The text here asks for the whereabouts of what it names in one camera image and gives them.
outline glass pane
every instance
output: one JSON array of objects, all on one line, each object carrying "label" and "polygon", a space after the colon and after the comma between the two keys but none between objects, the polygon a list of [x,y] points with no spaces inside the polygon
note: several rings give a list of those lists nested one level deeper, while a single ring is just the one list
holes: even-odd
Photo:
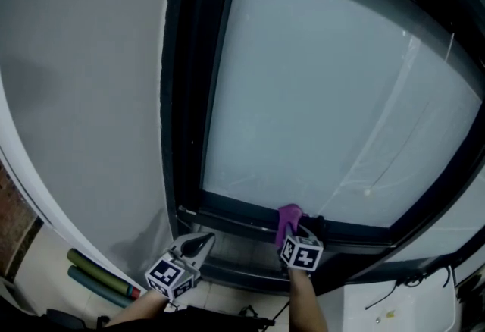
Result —
[{"label": "glass pane", "polygon": [[476,77],[409,0],[233,0],[203,188],[388,227],[468,133]]},{"label": "glass pane", "polygon": [[485,224],[485,170],[428,231],[388,262],[430,258],[458,251]]}]

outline rolled mat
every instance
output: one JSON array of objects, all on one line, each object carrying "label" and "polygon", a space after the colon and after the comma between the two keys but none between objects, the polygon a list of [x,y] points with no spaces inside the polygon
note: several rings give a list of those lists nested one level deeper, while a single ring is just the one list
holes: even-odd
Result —
[{"label": "rolled mat", "polygon": [[94,280],[89,275],[83,273],[76,266],[71,266],[69,270],[67,270],[67,275],[69,275],[69,277],[71,277],[76,282],[79,282],[85,288],[96,293],[98,296],[101,296],[102,298],[107,299],[108,301],[111,301],[114,304],[121,306],[122,308],[126,308],[129,304],[133,302],[132,299],[122,296],[121,294],[115,292],[109,287],[106,287],[101,282]]},{"label": "rolled mat", "polygon": [[67,252],[67,259],[73,262],[80,270],[124,296],[132,296],[135,299],[139,297],[139,290],[137,288],[90,261],[77,250],[70,249]]}]

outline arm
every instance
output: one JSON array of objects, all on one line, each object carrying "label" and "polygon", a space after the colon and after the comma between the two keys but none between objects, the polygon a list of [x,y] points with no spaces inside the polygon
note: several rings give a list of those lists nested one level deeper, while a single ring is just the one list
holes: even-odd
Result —
[{"label": "arm", "polygon": [[328,332],[313,285],[305,271],[289,270],[290,332]]},{"label": "arm", "polygon": [[156,290],[150,290],[138,298],[133,304],[123,309],[106,327],[127,321],[139,320],[141,318],[154,318],[164,311],[167,304],[167,297],[162,296]]}]

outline fiducial marker cube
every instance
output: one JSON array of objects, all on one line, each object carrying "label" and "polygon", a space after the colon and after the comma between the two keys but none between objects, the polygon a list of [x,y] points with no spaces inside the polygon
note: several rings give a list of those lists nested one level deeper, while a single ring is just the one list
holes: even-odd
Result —
[{"label": "fiducial marker cube", "polygon": [[166,252],[145,273],[149,286],[171,301],[194,287],[194,274],[175,261],[176,259]]},{"label": "fiducial marker cube", "polygon": [[280,257],[289,268],[315,271],[323,251],[323,243],[319,240],[286,235]]}]

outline red object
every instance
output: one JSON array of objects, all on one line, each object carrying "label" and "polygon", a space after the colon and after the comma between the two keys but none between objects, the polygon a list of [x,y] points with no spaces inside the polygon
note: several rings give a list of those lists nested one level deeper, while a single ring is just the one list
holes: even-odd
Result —
[{"label": "red object", "polygon": [[139,289],[133,287],[133,290],[131,291],[131,298],[137,299],[139,297],[140,291]]}]

